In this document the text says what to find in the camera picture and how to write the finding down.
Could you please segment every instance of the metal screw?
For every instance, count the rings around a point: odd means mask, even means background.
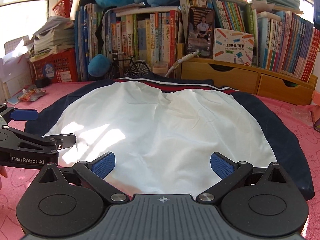
[[[127,196],[122,193],[116,193],[111,196],[111,199],[116,202],[124,201],[124,200],[126,200],[126,198],[127,198]]]
[[[214,195],[210,193],[202,193],[199,195],[199,199],[202,201],[212,201],[214,200]]]

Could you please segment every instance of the white cable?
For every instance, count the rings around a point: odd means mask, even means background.
[[[196,52],[194,53],[190,53],[188,55],[185,55],[184,57],[182,57],[181,59],[178,59],[168,70],[168,72],[166,73],[165,77],[168,77],[178,66],[179,64],[181,64],[182,62],[186,62],[188,60],[191,60],[194,57],[197,57],[199,54],[199,50],[197,49]]]

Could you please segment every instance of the smartphone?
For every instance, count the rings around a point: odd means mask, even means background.
[[[212,58],[214,10],[204,7],[190,7],[186,53],[199,50],[200,57]]]

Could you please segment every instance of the red plastic crate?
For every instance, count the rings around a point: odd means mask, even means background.
[[[70,17],[73,0],[60,0],[53,8],[54,14],[65,18]]]
[[[32,62],[36,79],[48,77],[51,83],[78,82],[75,49]]]

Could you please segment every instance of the pink tablecloth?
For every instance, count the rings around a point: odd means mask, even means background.
[[[53,84],[47,88],[47,95],[43,98],[34,103],[19,103],[16,107],[41,111],[59,98],[85,84]],[[308,201],[310,213],[302,234],[307,240],[318,240],[320,239],[320,133],[294,118],[292,116],[292,105],[269,98],[259,98],[298,137],[300,146],[306,155],[311,169],[316,196]],[[23,130],[24,123],[11,122],[10,126]],[[2,178],[2,189],[0,190],[0,240],[18,240],[23,236],[23,231],[17,221],[15,208],[26,188],[37,174],[37,171],[7,168],[7,172],[8,178]]]

